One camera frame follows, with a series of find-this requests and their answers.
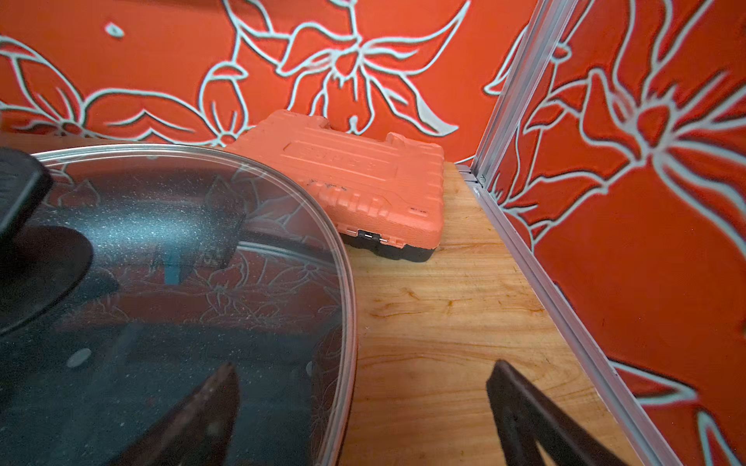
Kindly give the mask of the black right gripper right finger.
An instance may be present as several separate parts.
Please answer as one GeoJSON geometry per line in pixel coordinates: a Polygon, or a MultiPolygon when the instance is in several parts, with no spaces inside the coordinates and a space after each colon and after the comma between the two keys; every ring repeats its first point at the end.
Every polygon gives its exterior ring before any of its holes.
{"type": "Polygon", "coordinates": [[[508,361],[495,363],[486,388],[508,465],[543,465],[542,452],[558,465],[624,463],[508,361]]]}

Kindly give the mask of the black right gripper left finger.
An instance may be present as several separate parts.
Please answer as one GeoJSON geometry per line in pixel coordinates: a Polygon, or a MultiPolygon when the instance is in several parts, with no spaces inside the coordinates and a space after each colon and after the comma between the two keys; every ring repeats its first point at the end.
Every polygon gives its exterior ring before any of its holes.
{"type": "Polygon", "coordinates": [[[239,407],[238,376],[225,363],[110,463],[224,464],[239,407]]]}

